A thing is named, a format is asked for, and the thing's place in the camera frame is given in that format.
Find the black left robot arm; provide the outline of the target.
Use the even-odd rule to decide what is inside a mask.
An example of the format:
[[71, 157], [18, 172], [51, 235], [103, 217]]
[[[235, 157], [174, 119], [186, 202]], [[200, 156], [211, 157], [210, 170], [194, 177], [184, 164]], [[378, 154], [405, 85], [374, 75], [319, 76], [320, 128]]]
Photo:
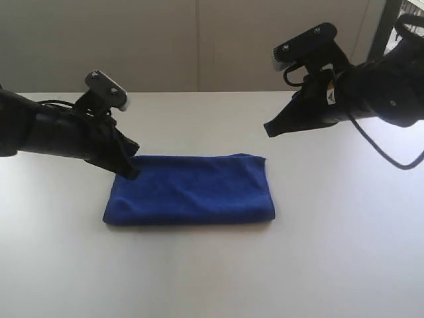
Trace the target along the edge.
[[111, 108], [127, 97], [120, 91], [85, 92], [75, 103], [33, 101], [1, 90], [1, 156], [18, 152], [80, 159], [128, 180], [140, 174], [132, 158], [139, 145], [117, 128]]

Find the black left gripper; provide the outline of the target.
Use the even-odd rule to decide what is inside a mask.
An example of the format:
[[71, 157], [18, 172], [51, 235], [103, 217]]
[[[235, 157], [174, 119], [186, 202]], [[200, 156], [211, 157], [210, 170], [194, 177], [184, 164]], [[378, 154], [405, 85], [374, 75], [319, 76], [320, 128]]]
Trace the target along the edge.
[[112, 172], [127, 180], [138, 178], [139, 169], [132, 165], [139, 145], [119, 129], [111, 113], [91, 116], [87, 113], [66, 112], [66, 157], [77, 158]]

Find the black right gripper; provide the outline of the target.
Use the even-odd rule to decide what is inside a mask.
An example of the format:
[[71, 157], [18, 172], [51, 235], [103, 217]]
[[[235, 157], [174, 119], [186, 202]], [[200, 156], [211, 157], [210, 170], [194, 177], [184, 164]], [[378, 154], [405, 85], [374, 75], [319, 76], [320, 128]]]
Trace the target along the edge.
[[285, 133], [324, 129], [354, 119], [348, 105], [331, 103], [328, 95], [336, 80], [333, 71], [321, 71], [306, 76], [306, 83], [291, 101], [271, 121], [264, 123], [266, 134], [272, 138]]

